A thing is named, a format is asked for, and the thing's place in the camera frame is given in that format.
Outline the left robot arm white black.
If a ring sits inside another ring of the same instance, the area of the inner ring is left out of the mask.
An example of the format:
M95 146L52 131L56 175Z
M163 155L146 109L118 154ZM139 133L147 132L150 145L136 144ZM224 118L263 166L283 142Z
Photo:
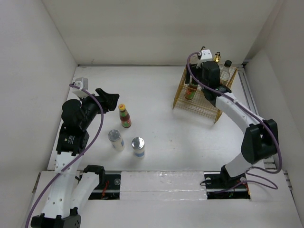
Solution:
M96 95L76 85L72 88L80 92L78 99L70 99L62 105L63 121L56 146L55 176L42 190L33 204L37 206L44 193L49 195L37 216L31 210L26 227L32 228L78 228L81 224L81 211L95 188L105 185L103 166L88 165L76 181L78 166L86 151L93 145L89 141L87 129L97 114L104 115L114 111L119 99L118 94L109 94L97 88Z

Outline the tall glass cruet dark contents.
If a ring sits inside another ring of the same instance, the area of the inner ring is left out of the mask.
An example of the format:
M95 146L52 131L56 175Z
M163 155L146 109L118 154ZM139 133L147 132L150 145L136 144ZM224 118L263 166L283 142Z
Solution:
M221 60L221 54L220 54L220 52L218 51L218 52L215 53L215 55L214 55L214 57L213 57L213 62L219 63L220 60Z

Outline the chili sauce bottle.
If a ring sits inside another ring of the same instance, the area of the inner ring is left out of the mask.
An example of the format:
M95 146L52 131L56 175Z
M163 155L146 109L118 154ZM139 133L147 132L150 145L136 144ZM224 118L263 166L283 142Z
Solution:
M129 128L132 125L132 122L125 104L119 104L118 109L119 109L119 118L121 120L122 126L124 128Z
M185 92L185 98L187 100L192 100L195 96L195 93L197 91L198 88L198 84L194 79L191 79L191 81L189 82L186 92Z

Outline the white shaker silver lid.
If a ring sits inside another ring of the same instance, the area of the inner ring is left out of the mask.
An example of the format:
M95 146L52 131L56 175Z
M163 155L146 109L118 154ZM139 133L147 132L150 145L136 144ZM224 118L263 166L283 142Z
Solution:
M124 150L124 140L118 130L110 130L108 133L108 139L116 151L122 152Z
M137 158L143 158L145 156L145 141L141 137L135 137L132 140L133 154Z

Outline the dark vinegar bottle black cap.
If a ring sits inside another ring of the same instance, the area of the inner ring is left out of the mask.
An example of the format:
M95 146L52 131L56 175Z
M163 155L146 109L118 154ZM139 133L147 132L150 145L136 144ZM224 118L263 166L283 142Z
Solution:
M230 60L226 60L224 63L224 66L220 73L220 79L224 82L229 81L230 79L230 67L232 65L232 62Z

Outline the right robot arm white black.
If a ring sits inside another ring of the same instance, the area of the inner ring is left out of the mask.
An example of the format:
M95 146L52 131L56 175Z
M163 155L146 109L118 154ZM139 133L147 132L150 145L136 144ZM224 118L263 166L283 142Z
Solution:
M244 134L240 153L222 166L214 182L228 191L247 181L241 181L243 174L256 168L256 163L275 154L282 166L282 155L278 143L278 127L273 119L265 120L244 107L232 91L221 83L220 68L213 61L186 65L192 79L202 87L205 98L217 109L224 112Z

